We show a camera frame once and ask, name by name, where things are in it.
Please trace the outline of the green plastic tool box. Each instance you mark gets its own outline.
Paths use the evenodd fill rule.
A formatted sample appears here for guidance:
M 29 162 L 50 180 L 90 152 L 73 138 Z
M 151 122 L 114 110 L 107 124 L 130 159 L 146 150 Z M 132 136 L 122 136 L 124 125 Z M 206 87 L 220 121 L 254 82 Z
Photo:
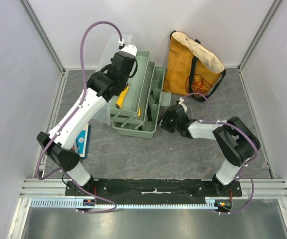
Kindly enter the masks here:
M 160 108 L 171 103 L 171 93 L 163 91 L 165 68 L 157 66 L 151 60 L 151 51 L 138 49 L 136 59 L 138 69 L 135 76 L 128 80 L 129 90 L 124 98 L 123 107 L 118 109 L 115 104 L 118 97 L 114 96 L 109 103 L 101 108 L 93 120 L 111 125 L 120 135 L 152 139 L 157 129 Z M 157 118 L 147 121 L 147 106 L 150 90 L 159 89 L 160 101 Z M 141 107 L 142 115 L 137 116 Z

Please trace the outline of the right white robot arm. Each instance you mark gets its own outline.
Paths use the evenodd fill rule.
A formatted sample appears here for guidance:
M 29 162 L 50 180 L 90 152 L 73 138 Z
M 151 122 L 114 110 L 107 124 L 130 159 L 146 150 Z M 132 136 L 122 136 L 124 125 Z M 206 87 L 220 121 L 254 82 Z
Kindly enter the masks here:
M 212 190 L 217 196 L 225 195 L 246 163 L 258 156 L 261 144 L 255 135 L 238 118 L 224 121 L 190 119 L 183 106 L 169 107 L 158 125 L 168 132 L 178 132 L 189 139 L 215 140 L 225 160 L 212 178 Z

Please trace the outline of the black rubber mallet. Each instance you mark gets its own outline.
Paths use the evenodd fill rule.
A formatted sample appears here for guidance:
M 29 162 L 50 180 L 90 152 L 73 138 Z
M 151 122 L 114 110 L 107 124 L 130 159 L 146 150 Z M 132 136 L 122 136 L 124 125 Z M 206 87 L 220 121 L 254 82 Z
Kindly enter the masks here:
M 157 118 L 157 113 L 159 112 L 160 92 L 161 91 L 159 89 L 150 90 L 147 106 L 148 122 L 152 122 Z

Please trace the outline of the yellow utility knife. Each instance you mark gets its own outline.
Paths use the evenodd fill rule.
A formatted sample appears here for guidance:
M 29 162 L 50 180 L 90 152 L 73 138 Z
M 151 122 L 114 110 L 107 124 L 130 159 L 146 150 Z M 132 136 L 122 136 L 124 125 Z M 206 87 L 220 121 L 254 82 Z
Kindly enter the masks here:
M 117 101 L 116 101 L 116 104 L 115 106 L 118 108 L 118 109 L 121 109 L 123 107 L 123 102 L 124 102 L 124 98 L 127 94 L 129 90 L 129 86 L 127 86 L 119 95 Z

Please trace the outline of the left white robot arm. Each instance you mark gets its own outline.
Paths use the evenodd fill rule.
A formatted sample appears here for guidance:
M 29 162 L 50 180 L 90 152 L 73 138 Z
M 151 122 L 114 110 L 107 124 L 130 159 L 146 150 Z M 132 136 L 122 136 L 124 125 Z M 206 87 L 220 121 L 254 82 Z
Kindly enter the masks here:
M 89 120 L 113 96 L 119 96 L 126 89 L 128 79 L 136 74 L 138 68 L 136 54 L 137 48 L 130 44 L 116 52 L 110 64 L 91 75 L 86 89 L 64 118 L 48 133 L 40 132 L 37 136 L 42 154 L 67 173 L 76 182 L 77 191 L 84 196 L 92 193 L 94 184 L 72 147 Z

